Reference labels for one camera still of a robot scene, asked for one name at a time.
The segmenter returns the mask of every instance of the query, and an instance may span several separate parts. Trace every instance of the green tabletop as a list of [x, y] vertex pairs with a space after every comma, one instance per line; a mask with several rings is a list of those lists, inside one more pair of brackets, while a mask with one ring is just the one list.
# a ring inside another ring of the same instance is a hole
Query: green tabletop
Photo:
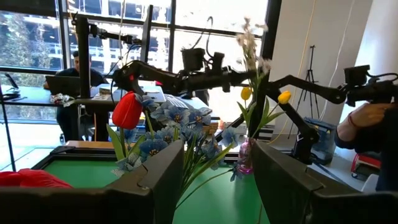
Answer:
[[[76, 188], [104, 187], [116, 180], [111, 173], [114, 162], [53, 161], [45, 170]], [[214, 175], [228, 170], [207, 170], [199, 176], [186, 194]], [[190, 196], [174, 216], [174, 224], [257, 224], [261, 199], [252, 175], [230, 182], [230, 173], [219, 176]], [[269, 223], [262, 209], [261, 222]]]

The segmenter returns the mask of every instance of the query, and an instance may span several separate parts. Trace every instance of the pink vase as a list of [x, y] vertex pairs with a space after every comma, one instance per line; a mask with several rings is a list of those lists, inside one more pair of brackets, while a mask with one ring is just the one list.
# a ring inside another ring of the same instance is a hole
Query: pink vase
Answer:
[[252, 174], [253, 166], [251, 160], [251, 148], [254, 140], [251, 138], [246, 138], [244, 143], [242, 143], [239, 150], [239, 158], [241, 159], [240, 165], [238, 166], [238, 171], [242, 174]]

